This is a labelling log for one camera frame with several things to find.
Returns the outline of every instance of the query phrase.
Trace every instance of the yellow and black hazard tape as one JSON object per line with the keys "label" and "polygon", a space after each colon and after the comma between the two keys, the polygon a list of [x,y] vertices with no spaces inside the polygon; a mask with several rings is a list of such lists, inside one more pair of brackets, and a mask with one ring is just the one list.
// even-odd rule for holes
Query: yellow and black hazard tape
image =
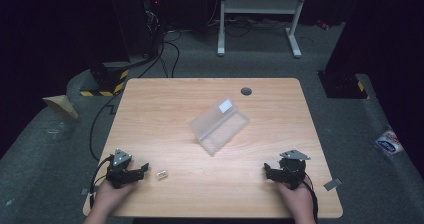
{"label": "yellow and black hazard tape", "polygon": [[115,89],[113,90],[81,90],[82,96],[114,96],[122,91],[125,84],[125,78],[128,76],[129,70],[125,70],[121,73],[119,80],[116,83]]}
{"label": "yellow and black hazard tape", "polygon": [[359,91],[361,92],[361,95],[363,97],[365,97],[364,99],[369,99],[370,97],[368,96],[367,92],[365,91],[365,87],[362,84],[362,82],[358,81],[358,87],[359,87]]}

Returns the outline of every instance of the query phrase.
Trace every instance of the wooden table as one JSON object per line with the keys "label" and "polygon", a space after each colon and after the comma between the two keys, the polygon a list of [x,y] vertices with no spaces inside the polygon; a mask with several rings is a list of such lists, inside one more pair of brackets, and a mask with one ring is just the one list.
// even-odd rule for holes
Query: wooden table
{"label": "wooden table", "polygon": [[[252,94],[241,94],[244,87]],[[189,125],[225,96],[249,123],[211,156]],[[318,197],[318,216],[337,218],[343,212],[337,191],[323,187],[333,178],[296,79],[131,79],[101,160],[116,148],[133,155],[129,170],[145,163],[150,168],[115,216],[290,217],[263,165],[278,168],[279,154],[292,149],[311,157],[306,172]],[[162,170],[169,176],[158,180]],[[87,201],[84,213],[89,209]]]}

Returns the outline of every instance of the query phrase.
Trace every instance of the transparent box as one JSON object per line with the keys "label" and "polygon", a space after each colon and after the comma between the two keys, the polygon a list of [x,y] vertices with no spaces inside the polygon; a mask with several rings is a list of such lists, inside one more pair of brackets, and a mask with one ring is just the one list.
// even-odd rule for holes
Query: transparent box
{"label": "transparent box", "polygon": [[248,123],[249,118],[226,97],[194,119],[190,127],[203,148],[214,155]]}

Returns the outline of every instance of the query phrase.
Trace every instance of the human arm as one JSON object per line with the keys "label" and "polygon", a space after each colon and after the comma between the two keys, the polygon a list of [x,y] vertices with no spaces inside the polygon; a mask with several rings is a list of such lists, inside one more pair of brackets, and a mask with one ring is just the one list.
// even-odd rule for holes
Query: human arm
{"label": "human arm", "polygon": [[312,196],[304,183],[294,190],[290,190],[281,182],[275,182],[275,185],[296,224],[315,224]]}
{"label": "human arm", "polygon": [[84,221],[84,224],[103,224],[110,213],[135,189],[137,182],[129,183],[119,189],[104,180],[96,193],[93,208]]}

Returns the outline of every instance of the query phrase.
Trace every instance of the stand leg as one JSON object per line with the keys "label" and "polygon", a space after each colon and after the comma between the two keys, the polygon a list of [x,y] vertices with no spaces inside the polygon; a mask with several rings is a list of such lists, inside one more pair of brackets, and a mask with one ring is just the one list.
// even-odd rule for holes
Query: stand leg
{"label": "stand leg", "polygon": [[219,35],[218,35],[218,56],[225,55],[225,0],[221,0],[221,13],[219,20]]}
{"label": "stand leg", "polygon": [[302,53],[300,52],[299,45],[297,45],[296,38],[294,37],[294,31],[296,30],[297,23],[299,22],[299,16],[300,16],[300,13],[302,12],[302,7],[304,2],[305,0],[298,1],[296,6],[296,11],[293,16],[292,25],[290,28],[286,28],[287,37],[289,39],[290,46],[292,48],[293,55],[295,58],[302,57]]}

